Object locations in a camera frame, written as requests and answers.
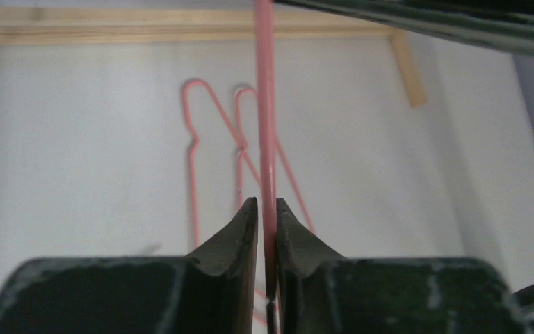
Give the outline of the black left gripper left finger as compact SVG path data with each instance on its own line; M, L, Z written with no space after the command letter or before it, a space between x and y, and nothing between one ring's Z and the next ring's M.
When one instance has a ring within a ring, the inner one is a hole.
M0 290L0 333L250 333L258 204L178 257L43 257Z

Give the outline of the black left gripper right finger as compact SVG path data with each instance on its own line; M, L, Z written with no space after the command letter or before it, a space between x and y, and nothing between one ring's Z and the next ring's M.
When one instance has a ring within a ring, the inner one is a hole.
M283 333L530 333L497 270L467 257L347 258L277 200Z

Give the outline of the pink wire hanger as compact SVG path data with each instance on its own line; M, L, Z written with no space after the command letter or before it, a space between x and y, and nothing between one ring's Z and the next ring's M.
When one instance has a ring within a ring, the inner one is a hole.
M208 93L220 117L222 118L222 121L224 122L225 126L230 132L231 137L234 140L237 149L238 149L238 146L237 146L238 135L236 134L236 124L234 125L233 122L228 117L224 107L218 100L218 97L214 89L205 80L202 80L202 79L192 79L190 81L187 81L181 89L181 102L182 102L182 110L183 110L183 115L184 115L184 120L185 120L185 126L188 130L188 133L191 135L191 139L192 139L190 147L188 149L188 153L187 153L187 163L188 163L188 177L189 177L189 185L190 185L191 221L192 221L192 229L193 229L193 234L194 234L193 241L194 241L194 247L197 248L201 244L201 242L200 242L200 220L199 220L199 210L198 210L198 201L197 201L197 184L196 184L196 175L195 175L195 154L200 144L200 136L197 130L195 129L192 118L191 118L191 108L190 108L190 103L188 99L189 90L195 87L202 87Z
M254 25L266 298L274 301L277 291L275 249L277 219L274 38L271 1L255 1Z
M248 141L243 132L243 126L242 126L242 120L241 120L241 98L242 96L246 94L251 94L254 97L256 97L257 91L250 87L242 88L239 91L237 91L234 96L234 113L236 116L236 134L238 135L238 143L237 143L238 154L237 154L237 160L236 160L236 199L237 199L237 205L239 207L243 204L243 194L242 194L243 164L247 165L247 167L250 169L250 172L252 173L252 176L255 178L255 181L257 182L257 184L261 185L261 178L260 178L259 172L254 167L254 164L250 160L250 156L248 154ZM298 204L300 205L300 209L306 220L307 227L312 233L315 234L316 228L314 227L312 218L308 212L308 209L305 204L304 198L302 196L300 187L297 183L296 177L291 168L291 164L289 163L288 157L278 137L275 138L275 144L276 144L276 149L277 149L277 156L279 157L284 167L284 171L286 173L287 179L293 188L293 192L296 196L296 200L298 201Z

